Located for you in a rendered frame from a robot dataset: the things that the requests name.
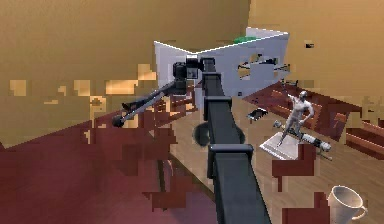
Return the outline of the light wooden table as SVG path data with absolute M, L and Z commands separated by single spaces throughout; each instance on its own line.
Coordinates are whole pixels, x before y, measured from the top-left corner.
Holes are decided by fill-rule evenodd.
M 328 194 L 333 186 L 344 185 L 357 191 L 364 199 L 368 214 L 351 224 L 384 224 L 384 160 L 377 160 L 339 142 L 333 142 L 328 161 L 315 160 L 313 176 L 288 176 L 283 179 L 283 190 L 277 190 L 277 179 L 272 176 L 272 156 L 259 145 L 272 137 L 276 130 L 272 123 L 279 117 L 270 113 L 256 122 L 246 118 L 255 105 L 235 98 L 233 116 L 243 130 L 246 142 L 255 148 L 252 165 L 266 201 L 272 224 L 282 224 L 284 208 L 311 207 L 314 194 Z M 176 161 L 190 171 L 208 196 L 213 195 L 213 183 L 206 177 L 207 150 L 192 138 L 195 126 L 203 122 L 201 111 L 192 112 L 161 127 L 171 128 L 176 142 L 170 152 Z

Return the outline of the white grey cabinet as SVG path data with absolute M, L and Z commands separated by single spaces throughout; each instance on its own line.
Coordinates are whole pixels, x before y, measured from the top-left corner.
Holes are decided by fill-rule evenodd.
M 174 79 L 173 64 L 184 62 L 187 55 L 213 57 L 216 71 L 221 74 L 224 94 L 231 97 L 244 98 L 289 74 L 289 66 L 284 64 L 288 32 L 247 27 L 246 36 L 256 40 L 200 52 L 155 41 L 158 86 Z

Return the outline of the white mug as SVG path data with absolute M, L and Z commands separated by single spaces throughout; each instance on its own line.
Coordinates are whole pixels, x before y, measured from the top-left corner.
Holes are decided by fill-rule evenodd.
M 331 224 L 348 224 L 368 214 L 362 197 L 347 186 L 333 186 L 327 198 Z

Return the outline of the white and black cylinder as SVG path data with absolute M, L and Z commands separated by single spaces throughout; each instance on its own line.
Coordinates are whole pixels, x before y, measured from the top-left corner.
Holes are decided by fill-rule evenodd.
M 319 148 L 319 151 L 317 152 L 318 155 L 322 156 L 323 158 L 326 158 L 328 160 L 332 160 L 330 156 L 324 155 L 324 152 L 329 152 L 331 150 L 331 145 L 328 142 L 324 142 L 314 136 L 311 136 L 307 133 L 303 132 L 296 132 L 293 128 L 290 128 L 288 130 L 288 133 L 297 137 L 300 141 L 305 141 L 307 143 L 312 144 L 313 146 Z

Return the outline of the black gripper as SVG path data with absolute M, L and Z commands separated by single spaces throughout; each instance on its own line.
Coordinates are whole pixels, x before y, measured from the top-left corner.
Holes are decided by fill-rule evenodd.
M 174 81 L 153 91 L 148 96 L 132 102 L 123 103 L 122 113 L 112 118 L 112 125 L 121 128 L 127 120 L 133 118 L 136 114 L 142 113 L 148 107 L 153 106 L 164 96 L 170 94 L 185 95 L 187 92 L 187 68 L 185 62 L 176 62 L 173 64 L 173 76 Z

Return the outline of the green flat object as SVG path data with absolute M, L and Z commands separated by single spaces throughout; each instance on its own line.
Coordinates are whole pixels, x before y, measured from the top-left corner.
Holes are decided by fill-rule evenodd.
M 257 39 L 258 39 L 258 37 L 256 37 L 256 36 L 240 36 L 240 37 L 235 38 L 233 40 L 233 43 L 234 44 L 240 44 L 240 43 L 253 41 L 253 40 L 257 40 Z

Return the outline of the black phonograph record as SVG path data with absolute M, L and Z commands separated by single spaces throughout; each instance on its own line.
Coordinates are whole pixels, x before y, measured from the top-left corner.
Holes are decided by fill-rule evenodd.
M 239 127 L 236 127 L 236 130 L 240 138 L 240 143 L 243 144 L 245 142 L 245 135 Z M 204 122 L 197 125 L 193 131 L 193 138 L 200 147 L 206 147 L 210 143 L 209 124 Z

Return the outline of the grey human figure statue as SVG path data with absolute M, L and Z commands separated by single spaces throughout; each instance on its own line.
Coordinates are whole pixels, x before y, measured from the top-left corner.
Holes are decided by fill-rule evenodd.
M 306 100 L 308 93 L 301 91 L 298 96 L 288 94 L 292 102 L 292 110 L 288 116 L 282 132 L 260 145 L 260 148 L 272 156 L 282 160 L 296 160 L 300 143 L 300 128 L 314 116 L 312 104 Z

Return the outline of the small black flat device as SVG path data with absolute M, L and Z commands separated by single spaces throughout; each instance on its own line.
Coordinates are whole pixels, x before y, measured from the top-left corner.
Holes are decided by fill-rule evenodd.
M 259 120 L 261 117 L 263 117 L 264 115 L 266 115 L 268 113 L 267 110 L 263 109 L 263 108 L 257 108 L 256 110 L 250 112 L 247 117 L 250 119 L 250 120 L 253 120 L 253 121 L 257 121 Z

